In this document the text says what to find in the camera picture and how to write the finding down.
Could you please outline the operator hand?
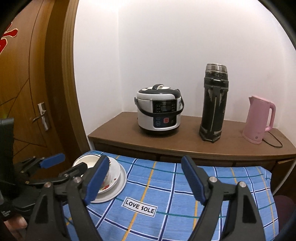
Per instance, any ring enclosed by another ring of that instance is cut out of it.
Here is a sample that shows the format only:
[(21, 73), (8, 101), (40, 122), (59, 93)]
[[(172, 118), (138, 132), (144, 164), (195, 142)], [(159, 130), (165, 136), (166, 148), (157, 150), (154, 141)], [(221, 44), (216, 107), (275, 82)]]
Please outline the operator hand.
[(27, 227), (27, 221), (20, 215), (17, 215), (4, 222), (9, 231), (22, 230)]

